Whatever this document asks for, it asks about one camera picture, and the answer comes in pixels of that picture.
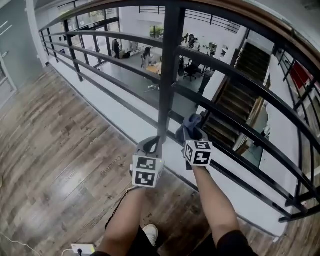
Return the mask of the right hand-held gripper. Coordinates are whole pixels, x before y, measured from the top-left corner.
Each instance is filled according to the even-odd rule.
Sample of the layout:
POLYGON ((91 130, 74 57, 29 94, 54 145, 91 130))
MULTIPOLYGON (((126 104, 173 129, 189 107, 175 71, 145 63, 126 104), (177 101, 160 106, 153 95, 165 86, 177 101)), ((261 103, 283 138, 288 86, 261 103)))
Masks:
POLYGON ((213 152, 213 143, 209 141, 207 134, 195 127, 193 137, 191 137, 189 130, 184 127, 183 135, 185 139, 183 157, 185 158, 186 170, 191 171, 194 166, 207 167, 213 152))

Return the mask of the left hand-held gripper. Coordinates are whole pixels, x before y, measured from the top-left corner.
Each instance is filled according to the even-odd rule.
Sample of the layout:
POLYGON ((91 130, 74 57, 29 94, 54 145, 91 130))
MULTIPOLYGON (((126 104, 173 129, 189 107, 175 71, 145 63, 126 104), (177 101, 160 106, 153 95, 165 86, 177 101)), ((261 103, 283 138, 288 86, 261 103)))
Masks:
POLYGON ((152 136, 142 140, 136 146, 129 169, 132 185, 155 188, 164 166, 160 136, 152 136))

